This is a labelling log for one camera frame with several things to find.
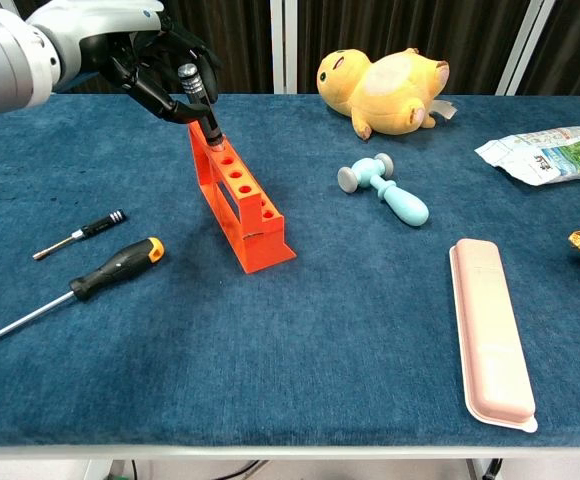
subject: plastic bag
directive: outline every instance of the plastic bag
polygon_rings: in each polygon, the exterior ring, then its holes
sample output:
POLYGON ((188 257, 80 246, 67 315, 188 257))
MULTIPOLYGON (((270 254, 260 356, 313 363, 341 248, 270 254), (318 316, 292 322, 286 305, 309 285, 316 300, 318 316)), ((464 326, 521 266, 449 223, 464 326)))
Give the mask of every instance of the plastic bag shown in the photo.
POLYGON ((475 152, 530 185, 580 179, 580 127, 510 135, 475 152))

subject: precision screwdriver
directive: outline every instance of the precision screwdriver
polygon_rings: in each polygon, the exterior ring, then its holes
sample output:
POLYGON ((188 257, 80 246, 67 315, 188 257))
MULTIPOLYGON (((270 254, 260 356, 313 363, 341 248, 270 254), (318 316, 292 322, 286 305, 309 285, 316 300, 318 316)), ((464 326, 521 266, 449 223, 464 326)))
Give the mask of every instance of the precision screwdriver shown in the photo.
POLYGON ((86 301, 104 287, 128 280, 145 272, 149 267, 161 260, 164 253, 163 244, 155 237, 149 237, 119 250, 95 271, 72 280, 68 293, 2 328, 0 330, 0 338, 72 297, 86 301))
POLYGON ((65 247, 69 243, 75 240, 82 240, 84 238, 94 237, 95 235, 107 230, 108 228, 123 222, 126 219, 126 214, 123 210, 115 210, 110 215, 100 218, 96 222, 92 222, 89 225, 84 225, 79 230, 72 232, 72 234, 58 243, 55 243, 51 247, 48 247, 40 252, 35 253, 32 258, 35 260, 41 260, 52 252, 59 250, 61 247, 65 247))

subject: light blue toy hammer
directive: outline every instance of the light blue toy hammer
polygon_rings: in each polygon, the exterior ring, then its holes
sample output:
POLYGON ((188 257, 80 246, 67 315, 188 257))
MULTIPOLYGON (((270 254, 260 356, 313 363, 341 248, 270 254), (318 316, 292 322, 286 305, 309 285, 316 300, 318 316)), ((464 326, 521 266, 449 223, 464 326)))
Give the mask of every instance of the light blue toy hammer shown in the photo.
POLYGON ((390 178, 393 171, 392 159, 385 153, 378 153, 374 158, 356 161, 352 168, 341 167, 337 181, 346 193, 354 192, 357 187, 372 185, 377 189, 379 200, 385 200, 401 220, 413 227, 423 225, 428 220, 428 207, 411 193, 397 187, 393 180, 384 180, 390 178))

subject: black cable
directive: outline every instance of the black cable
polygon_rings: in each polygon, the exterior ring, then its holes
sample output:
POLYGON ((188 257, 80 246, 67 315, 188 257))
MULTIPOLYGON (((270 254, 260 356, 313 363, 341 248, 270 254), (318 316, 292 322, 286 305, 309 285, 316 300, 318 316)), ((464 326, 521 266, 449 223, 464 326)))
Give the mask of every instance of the black cable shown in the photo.
POLYGON ((255 460, 254 462, 250 463, 249 465, 246 465, 245 467, 243 467, 241 470, 238 470, 238 471, 231 473, 230 475, 226 475, 224 477, 213 478, 212 480, 228 480, 230 478, 238 477, 239 475, 243 475, 248 470, 255 467, 258 463, 259 463, 259 460, 255 460))
POLYGON ((499 473, 499 470, 501 470, 502 464, 503 464, 502 458, 493 458, 492 461, 490 462, 490 465, 488 466, 488 470, 486 470, 485 475, 481 478, 483 480, 495 480, 497 474, 499 473))

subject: table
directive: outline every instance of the table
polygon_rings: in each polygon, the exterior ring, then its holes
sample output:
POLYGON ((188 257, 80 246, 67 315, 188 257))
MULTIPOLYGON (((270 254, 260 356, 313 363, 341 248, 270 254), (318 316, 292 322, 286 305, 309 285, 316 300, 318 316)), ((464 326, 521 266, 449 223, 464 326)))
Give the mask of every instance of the table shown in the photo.
POLYGON ((196 185, 185 127, 123 95, 54 95, 1 115, 0 328, 125 244, 156 235, 167 252, 144 276, 0 341, 2 451, 580 448, 580 252, 567 240, 580 229, 580 181, 530 187, 473 151, 580 125, 580 97, 443 98, 458 108, 450 122, 364 143, 318 96, 223 95, 221 126, 298 255, 253 275, 196 185), (339 167, 378 152, 395 160, 397 185, 427 203, 423 227, 400 222, 373 191, 339 190, 339 167), (124 224, 32 260, 117 208, 124 224), (479 423, 465 408, 448 262, 462 237, 500 248, 535 434, 479 423))

